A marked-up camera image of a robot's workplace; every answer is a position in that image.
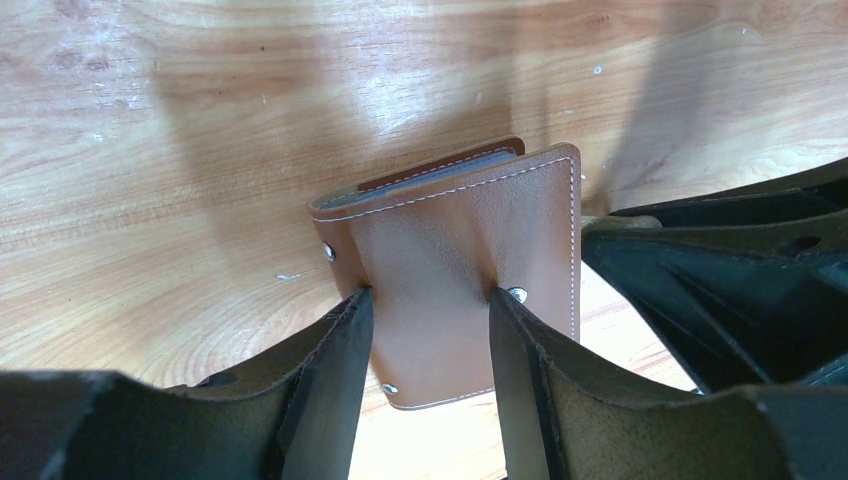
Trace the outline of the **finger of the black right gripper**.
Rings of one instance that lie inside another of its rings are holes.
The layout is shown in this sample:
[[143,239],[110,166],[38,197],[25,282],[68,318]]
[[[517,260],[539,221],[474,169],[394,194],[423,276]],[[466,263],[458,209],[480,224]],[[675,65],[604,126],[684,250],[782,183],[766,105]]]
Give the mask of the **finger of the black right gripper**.
[[847,381],[847,163],[614,212],[582,258],[699,389]]

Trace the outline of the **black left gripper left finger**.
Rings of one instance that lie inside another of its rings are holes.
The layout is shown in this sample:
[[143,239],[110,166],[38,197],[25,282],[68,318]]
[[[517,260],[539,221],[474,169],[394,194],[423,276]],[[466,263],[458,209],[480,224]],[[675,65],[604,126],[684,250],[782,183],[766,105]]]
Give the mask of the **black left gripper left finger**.
[[5,479],[344,479],[373,335],[369,289],[194,386],[5,371]]

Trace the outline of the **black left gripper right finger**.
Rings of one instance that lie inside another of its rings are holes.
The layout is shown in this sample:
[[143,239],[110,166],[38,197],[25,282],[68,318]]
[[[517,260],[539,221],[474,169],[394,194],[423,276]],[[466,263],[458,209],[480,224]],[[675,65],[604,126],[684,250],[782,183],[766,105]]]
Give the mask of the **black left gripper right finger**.
[[843,479],[843,386],[679,390],[604,359],[507,291],[489,335],[511,479]]

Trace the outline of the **brown leather card holder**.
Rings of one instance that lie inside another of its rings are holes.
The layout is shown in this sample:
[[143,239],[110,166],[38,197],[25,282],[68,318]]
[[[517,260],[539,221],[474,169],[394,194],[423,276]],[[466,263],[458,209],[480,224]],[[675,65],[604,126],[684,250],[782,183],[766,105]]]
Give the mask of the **brown leather card holder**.
[[372,291],[370,363],[394,408],[493,389],[494,288],[579,336],[580,170],[572,144],[508,136],[310,202],[340,294]]

